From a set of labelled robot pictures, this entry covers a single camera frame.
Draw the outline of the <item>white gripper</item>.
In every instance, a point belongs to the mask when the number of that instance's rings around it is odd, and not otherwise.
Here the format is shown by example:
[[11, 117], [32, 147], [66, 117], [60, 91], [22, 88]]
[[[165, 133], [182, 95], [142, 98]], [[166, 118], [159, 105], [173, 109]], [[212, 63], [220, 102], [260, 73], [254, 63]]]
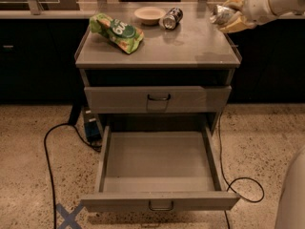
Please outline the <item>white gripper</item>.
[[235, 33], [253, 29], [256, 25], [264, 25], [274, 21], [277, 16], [273, 13], [269, 0], [227, 0], [224, 7], [241, 10], [245, 16], [232, 18], [229, 22], [219, 27], [224, 33]]

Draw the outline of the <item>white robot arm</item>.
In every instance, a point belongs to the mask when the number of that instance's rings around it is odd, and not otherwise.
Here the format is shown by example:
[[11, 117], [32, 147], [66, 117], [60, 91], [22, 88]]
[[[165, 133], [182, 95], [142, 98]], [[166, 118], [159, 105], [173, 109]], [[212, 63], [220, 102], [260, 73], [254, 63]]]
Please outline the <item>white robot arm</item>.
[[[234, 15], [219, 25], [224, 33], [253, 29], [286, 13], [303, 13], [305, 0], [227, 0]], [[274, 229], [305, 229], [305, 147], [288, 166], [278, 202]]]

